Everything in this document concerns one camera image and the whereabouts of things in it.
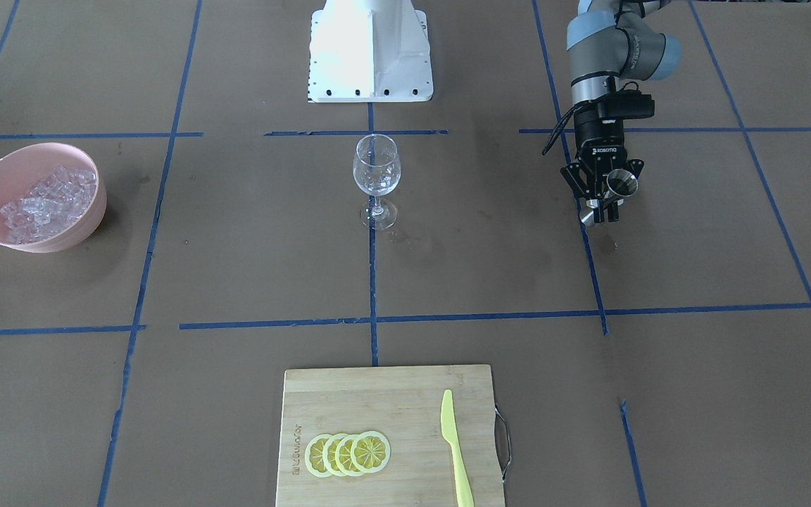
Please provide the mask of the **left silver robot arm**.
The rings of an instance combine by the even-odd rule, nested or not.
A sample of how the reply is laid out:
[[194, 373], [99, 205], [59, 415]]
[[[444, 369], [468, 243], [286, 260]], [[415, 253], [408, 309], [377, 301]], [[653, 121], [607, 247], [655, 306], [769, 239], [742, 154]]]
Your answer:
[[581, 1], [567, 26], [572, 107], [554, 126], [554, 144], [574, 128], [576, 154], [561, 175], [580, 202], [585, 227], [614, 223], [625, 199], [639, 189], [645, 163], [625, 147], [624, 123], [652, 118], [655, 100], [641, 92], [645, 80], [663, 80], [678, 68], [679, 42], [647, 25], [665, 1]]

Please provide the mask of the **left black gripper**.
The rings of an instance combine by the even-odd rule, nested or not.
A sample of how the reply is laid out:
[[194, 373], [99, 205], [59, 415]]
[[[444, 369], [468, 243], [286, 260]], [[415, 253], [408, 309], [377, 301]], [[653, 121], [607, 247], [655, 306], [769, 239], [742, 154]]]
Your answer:
[[639, 189], [639, 177], [645, 163], [640, 158], [627, 161], [624, 120], [602, 118], [597, 105], [583, 105], [577, 110], [574, 129], [579, 162], [562, 167], [561, 176], [576, 199], [583, 200], [589, 208], [598, 209], [596, 175], [605, 175], [612, 170], [612, 221], [618, 222], [622, 202]]

